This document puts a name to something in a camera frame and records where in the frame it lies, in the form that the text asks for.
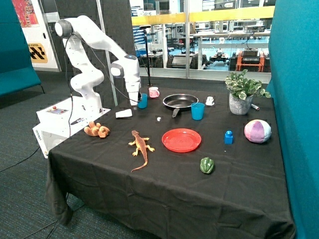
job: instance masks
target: plant pot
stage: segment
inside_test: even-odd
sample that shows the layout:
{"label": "plant pot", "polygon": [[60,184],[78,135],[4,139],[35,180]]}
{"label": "plant pot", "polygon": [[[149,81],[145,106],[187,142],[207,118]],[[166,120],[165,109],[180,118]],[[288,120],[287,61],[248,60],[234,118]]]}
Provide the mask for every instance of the plant pot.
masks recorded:
{"label": "plant pot", "polygon": [[242,100],[229,94],[230,111],[233,114],[240,116],[247,114],[253,102],[253,98],[254,96],[248,96],[245,100]]}

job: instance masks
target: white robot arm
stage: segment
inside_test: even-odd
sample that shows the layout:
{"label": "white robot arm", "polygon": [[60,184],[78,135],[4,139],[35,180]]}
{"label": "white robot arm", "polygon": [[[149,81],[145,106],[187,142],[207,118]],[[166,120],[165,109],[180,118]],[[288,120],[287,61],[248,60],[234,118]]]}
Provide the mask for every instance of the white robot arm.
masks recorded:
{"label": "white robot arm", "polygon": [[137,105],[141,79],[136,56],[128,55],[87,16],[59,20],[55,24],[55,30],[63,37],[66,53],[72,65],[82,72],[71,79],[71,86],[85,99],[86,111],[98,113],[102,110],[100,95],[93,91],[93,87],[103,82],[104,75],[89,61],[81,39],[90,47],[110,51],[118,58],[111,64],[111,74],[115,78],[125,78],[130,103],[132,106]]}

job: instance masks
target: red plastic plate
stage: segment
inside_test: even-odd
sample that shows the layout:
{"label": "red plastic plate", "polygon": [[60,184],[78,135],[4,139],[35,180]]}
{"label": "red plastic plate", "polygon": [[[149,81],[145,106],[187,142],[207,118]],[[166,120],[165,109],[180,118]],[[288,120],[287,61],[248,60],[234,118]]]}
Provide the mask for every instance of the red plastic plate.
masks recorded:
{"label": "red plastic plate", "polygon": [[166,148],[173,152],[186,153],[196,149],[200,142],[200,135],[187,128],[176,128],[166,132],[161,141]]}

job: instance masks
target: frying pan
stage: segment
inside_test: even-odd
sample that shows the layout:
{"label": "frying pan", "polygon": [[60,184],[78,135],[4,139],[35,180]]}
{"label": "frying pan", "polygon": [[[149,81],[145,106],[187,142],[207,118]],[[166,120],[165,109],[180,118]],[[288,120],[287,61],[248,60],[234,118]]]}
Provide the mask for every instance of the frying pan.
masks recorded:
{"label": "frying pan", "polygon": [[175,94],[166,96],[163,100],[163,104],[169,109],[174,110],[172,118],[175,118],[179,111],[190,110],[192,103],[197,103],[198,98],[187,94]]}

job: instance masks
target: glass window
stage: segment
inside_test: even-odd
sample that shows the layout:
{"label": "glass window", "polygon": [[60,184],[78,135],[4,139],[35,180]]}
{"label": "glass window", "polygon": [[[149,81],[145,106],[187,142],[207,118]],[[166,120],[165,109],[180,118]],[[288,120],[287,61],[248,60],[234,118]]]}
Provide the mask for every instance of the glass window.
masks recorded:
{"label": "glass window", "polygon": [[[141,74],[225,79],[247,69],[270,79],[275,0],[131,0]],[[140,26],[150,24],[145,36]]]}

